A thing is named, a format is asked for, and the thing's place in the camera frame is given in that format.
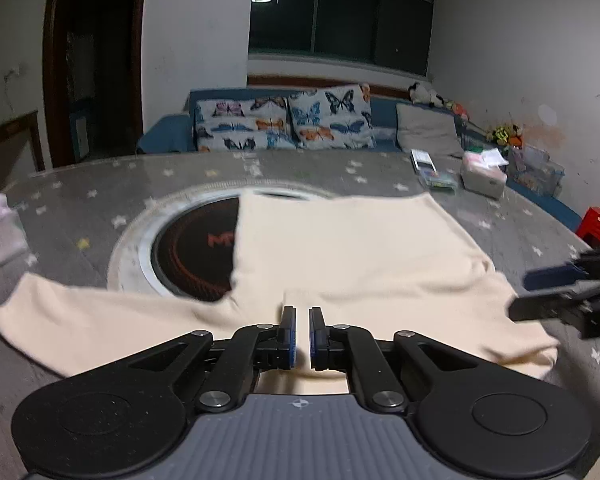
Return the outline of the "clear plastic storage bin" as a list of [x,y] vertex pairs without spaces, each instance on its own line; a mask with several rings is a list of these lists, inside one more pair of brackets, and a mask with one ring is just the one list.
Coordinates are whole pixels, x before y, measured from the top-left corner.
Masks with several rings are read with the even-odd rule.
[[565,177],[563,166],[550,159],[547,151],[532,145],[510,148],[506,167],[508,180],[539,196],[555,196]]

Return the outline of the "grey plain cushion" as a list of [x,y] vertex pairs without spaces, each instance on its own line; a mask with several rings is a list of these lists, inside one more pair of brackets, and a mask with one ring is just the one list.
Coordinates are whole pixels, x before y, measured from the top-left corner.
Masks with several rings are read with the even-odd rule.
[[431,157],[463,156],[452,115],[399,103],[396,106],[396,119],[396,142],[402,151],[424,151]]

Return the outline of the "blue sofa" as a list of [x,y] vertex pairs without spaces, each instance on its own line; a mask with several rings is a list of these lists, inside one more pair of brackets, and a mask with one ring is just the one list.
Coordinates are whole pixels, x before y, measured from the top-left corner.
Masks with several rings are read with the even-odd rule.
[[422,150],[434,158],[480,153],[465,114],[409,99],[374,96],[368,84],[313,90],[193,90],[179,113],[163,116],[140,138],[143,154],[359,148]]

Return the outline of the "dark window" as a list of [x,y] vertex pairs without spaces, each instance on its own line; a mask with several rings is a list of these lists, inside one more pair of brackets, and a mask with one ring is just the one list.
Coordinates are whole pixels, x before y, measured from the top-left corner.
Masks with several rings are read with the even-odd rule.
[[249,50],[426,76],[434,0],[252,0]]

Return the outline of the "left butterfly pillow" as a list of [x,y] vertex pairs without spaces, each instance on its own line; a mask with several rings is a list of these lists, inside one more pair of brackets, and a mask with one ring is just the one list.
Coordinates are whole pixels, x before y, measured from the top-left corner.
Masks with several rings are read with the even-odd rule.
[[283,96],[202,100],[195,103],[193,111],[198,151],[252,152],[297,147],[289,125],[288,102]]

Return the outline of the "colourful book stack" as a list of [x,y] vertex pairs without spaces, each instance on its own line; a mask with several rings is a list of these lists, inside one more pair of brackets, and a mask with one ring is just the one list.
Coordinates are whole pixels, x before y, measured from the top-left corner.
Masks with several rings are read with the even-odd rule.
[[452,174],[422,171],[419,179],[422,185],[430,191],[455,193],[457,190],[457,180]]

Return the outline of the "black white plush toy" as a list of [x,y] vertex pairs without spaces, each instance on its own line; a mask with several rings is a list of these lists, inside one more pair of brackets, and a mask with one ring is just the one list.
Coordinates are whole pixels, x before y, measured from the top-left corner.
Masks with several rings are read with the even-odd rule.
[[428,107],[445,107],[445,100],[432,89],[427,89],[419,81],[411,84],[408,89],[408,98],[414,104],[426,105]]

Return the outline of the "butterfly pillow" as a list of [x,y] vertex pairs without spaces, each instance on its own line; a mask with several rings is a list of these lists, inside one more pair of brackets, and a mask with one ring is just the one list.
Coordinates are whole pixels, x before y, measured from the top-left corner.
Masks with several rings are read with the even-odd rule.
[[288,102],[283,96],[202,100],[195,103],[193,111],[198,151],[252,152],[297,147],[289,125]]
[[288,98],[292,128],[306,150],[375,146],[368,84],[306,90]]

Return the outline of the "dark wooden door frame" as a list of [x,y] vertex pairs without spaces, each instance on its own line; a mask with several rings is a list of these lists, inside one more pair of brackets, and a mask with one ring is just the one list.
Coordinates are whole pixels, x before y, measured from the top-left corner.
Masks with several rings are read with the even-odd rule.
[[46,0],[42,85],[50,163],[131,155],[144,132],[144,0]]

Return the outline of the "round induction cooktop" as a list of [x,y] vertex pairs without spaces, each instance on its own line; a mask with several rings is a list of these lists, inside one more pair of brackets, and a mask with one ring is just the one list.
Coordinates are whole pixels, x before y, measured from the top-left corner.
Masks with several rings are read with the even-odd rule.
[[123,231],[109,260],[107,287],[207,302],[221,299],[232,289],[239,197],[245,192],[286,200],[335,196],[284,180],[186,188],[157,200]]

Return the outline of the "yellow toy pile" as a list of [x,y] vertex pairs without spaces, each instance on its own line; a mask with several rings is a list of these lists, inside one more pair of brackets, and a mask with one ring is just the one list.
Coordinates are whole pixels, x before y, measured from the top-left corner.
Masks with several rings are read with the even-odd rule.
[[506,146],[521,148],[524,145],[522,128],[516,124],[504,124],[492,128],[486,133],[486,140],[503,148]]

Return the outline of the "white tissue box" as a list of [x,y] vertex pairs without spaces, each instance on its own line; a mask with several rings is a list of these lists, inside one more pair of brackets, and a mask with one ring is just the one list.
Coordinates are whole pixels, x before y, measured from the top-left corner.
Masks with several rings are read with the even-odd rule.
[[465,152],[460,166],[464,188],[499,200],[506,187],[507,176],[503,167],[507,165],[508,161],[497,148],[480,153]]

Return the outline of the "red box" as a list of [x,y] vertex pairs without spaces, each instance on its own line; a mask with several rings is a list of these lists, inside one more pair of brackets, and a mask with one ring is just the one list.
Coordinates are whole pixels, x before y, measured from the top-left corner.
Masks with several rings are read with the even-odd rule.
[[590,207],[586,211],[576,234],[588,246],[600,248],[600,208]]

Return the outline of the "right butterfly pillow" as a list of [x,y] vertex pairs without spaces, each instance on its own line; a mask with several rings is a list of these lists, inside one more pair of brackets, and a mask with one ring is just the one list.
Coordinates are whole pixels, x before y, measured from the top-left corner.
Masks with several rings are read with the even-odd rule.
[[306,150],[375,146],[368,84],[306,90],[288,98],[292,128]]

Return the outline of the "cream knit garment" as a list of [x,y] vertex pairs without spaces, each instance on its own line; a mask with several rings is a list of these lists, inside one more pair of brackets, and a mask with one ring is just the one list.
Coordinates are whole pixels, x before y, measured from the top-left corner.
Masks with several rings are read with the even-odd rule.
[[61,376],[73,376],[182,336],[215,338],[297,311],[297,364],[271,372],[276,393],[340,393],[337,372],[309,364],[310,307],[330,324],[390,339],[411,330],[533,378],[557,360],[537,322],[506,314],[515,293],[471,236],[427,194],[284,200],[240,196],[232,288],[196,300],[70,287],[28,273],[0,305],[0,335]]

